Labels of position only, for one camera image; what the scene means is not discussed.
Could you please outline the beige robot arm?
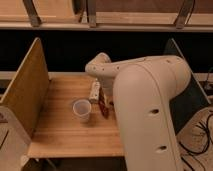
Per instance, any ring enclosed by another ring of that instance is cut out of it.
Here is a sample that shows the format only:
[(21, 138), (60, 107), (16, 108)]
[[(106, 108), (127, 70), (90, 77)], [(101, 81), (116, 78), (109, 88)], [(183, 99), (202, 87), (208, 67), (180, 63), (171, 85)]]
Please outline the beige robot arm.
[(174, 55), (113, 62), (100, 53), (85, 66), (114, 110), (128, 171), (183, 171), (169, 102), (188, 86), (187, 62)]

